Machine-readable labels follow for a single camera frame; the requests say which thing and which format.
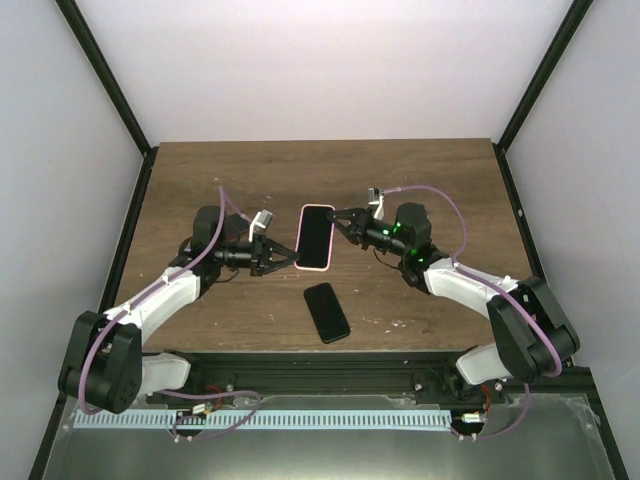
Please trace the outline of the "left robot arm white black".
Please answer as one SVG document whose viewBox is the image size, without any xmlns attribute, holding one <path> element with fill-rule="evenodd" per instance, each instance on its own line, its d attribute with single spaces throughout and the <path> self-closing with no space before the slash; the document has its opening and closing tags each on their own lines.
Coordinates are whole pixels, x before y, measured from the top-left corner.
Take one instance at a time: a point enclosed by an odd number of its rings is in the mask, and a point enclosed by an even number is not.
<svg viewBox="0 0 640 480">
<path fill-rule="evenodd" d="M 86 311 L 75 321 L 58 388 L 89 415 L 120 414 L 141 395 L 169 390 L 181 403 L 196 402 L 203 377 L 176 354 L 145 355 L 151 335 L 182 308 L 200 299 L 223 268 L 253 276 L 289 267 L 298 254 L 269 238 L 271 212 L 253 220 L 226 215 L 220 206 L 198 210 L 192 234 L 161 276 L 124 303 L 105 312 Z"/>
</svg>

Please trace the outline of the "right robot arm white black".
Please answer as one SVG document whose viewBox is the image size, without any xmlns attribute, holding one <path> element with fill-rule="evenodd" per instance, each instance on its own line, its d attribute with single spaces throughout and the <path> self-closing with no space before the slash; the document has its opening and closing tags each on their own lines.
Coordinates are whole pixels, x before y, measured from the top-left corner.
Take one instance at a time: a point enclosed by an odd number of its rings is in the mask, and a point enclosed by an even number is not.
<svg viewBox="0 0 640 480">
<path fill-rule="evenodd" d="M 493 342 L 457 358 L 444 378 L 447 396 L 472 399 L 480 384 L 514 378 L 531 383 L 557 377 L 580 348 L 579 337 L 545 280 L 514 280 L 469 268 L 438 249 L 423 205 L 404 203 L 393 223 L 373 207 L 332 211 L 328 220 L 352 244 L 398 257 L 398 269 L 412 288 L 451 300 L 486 318 Z"/>
</svg>

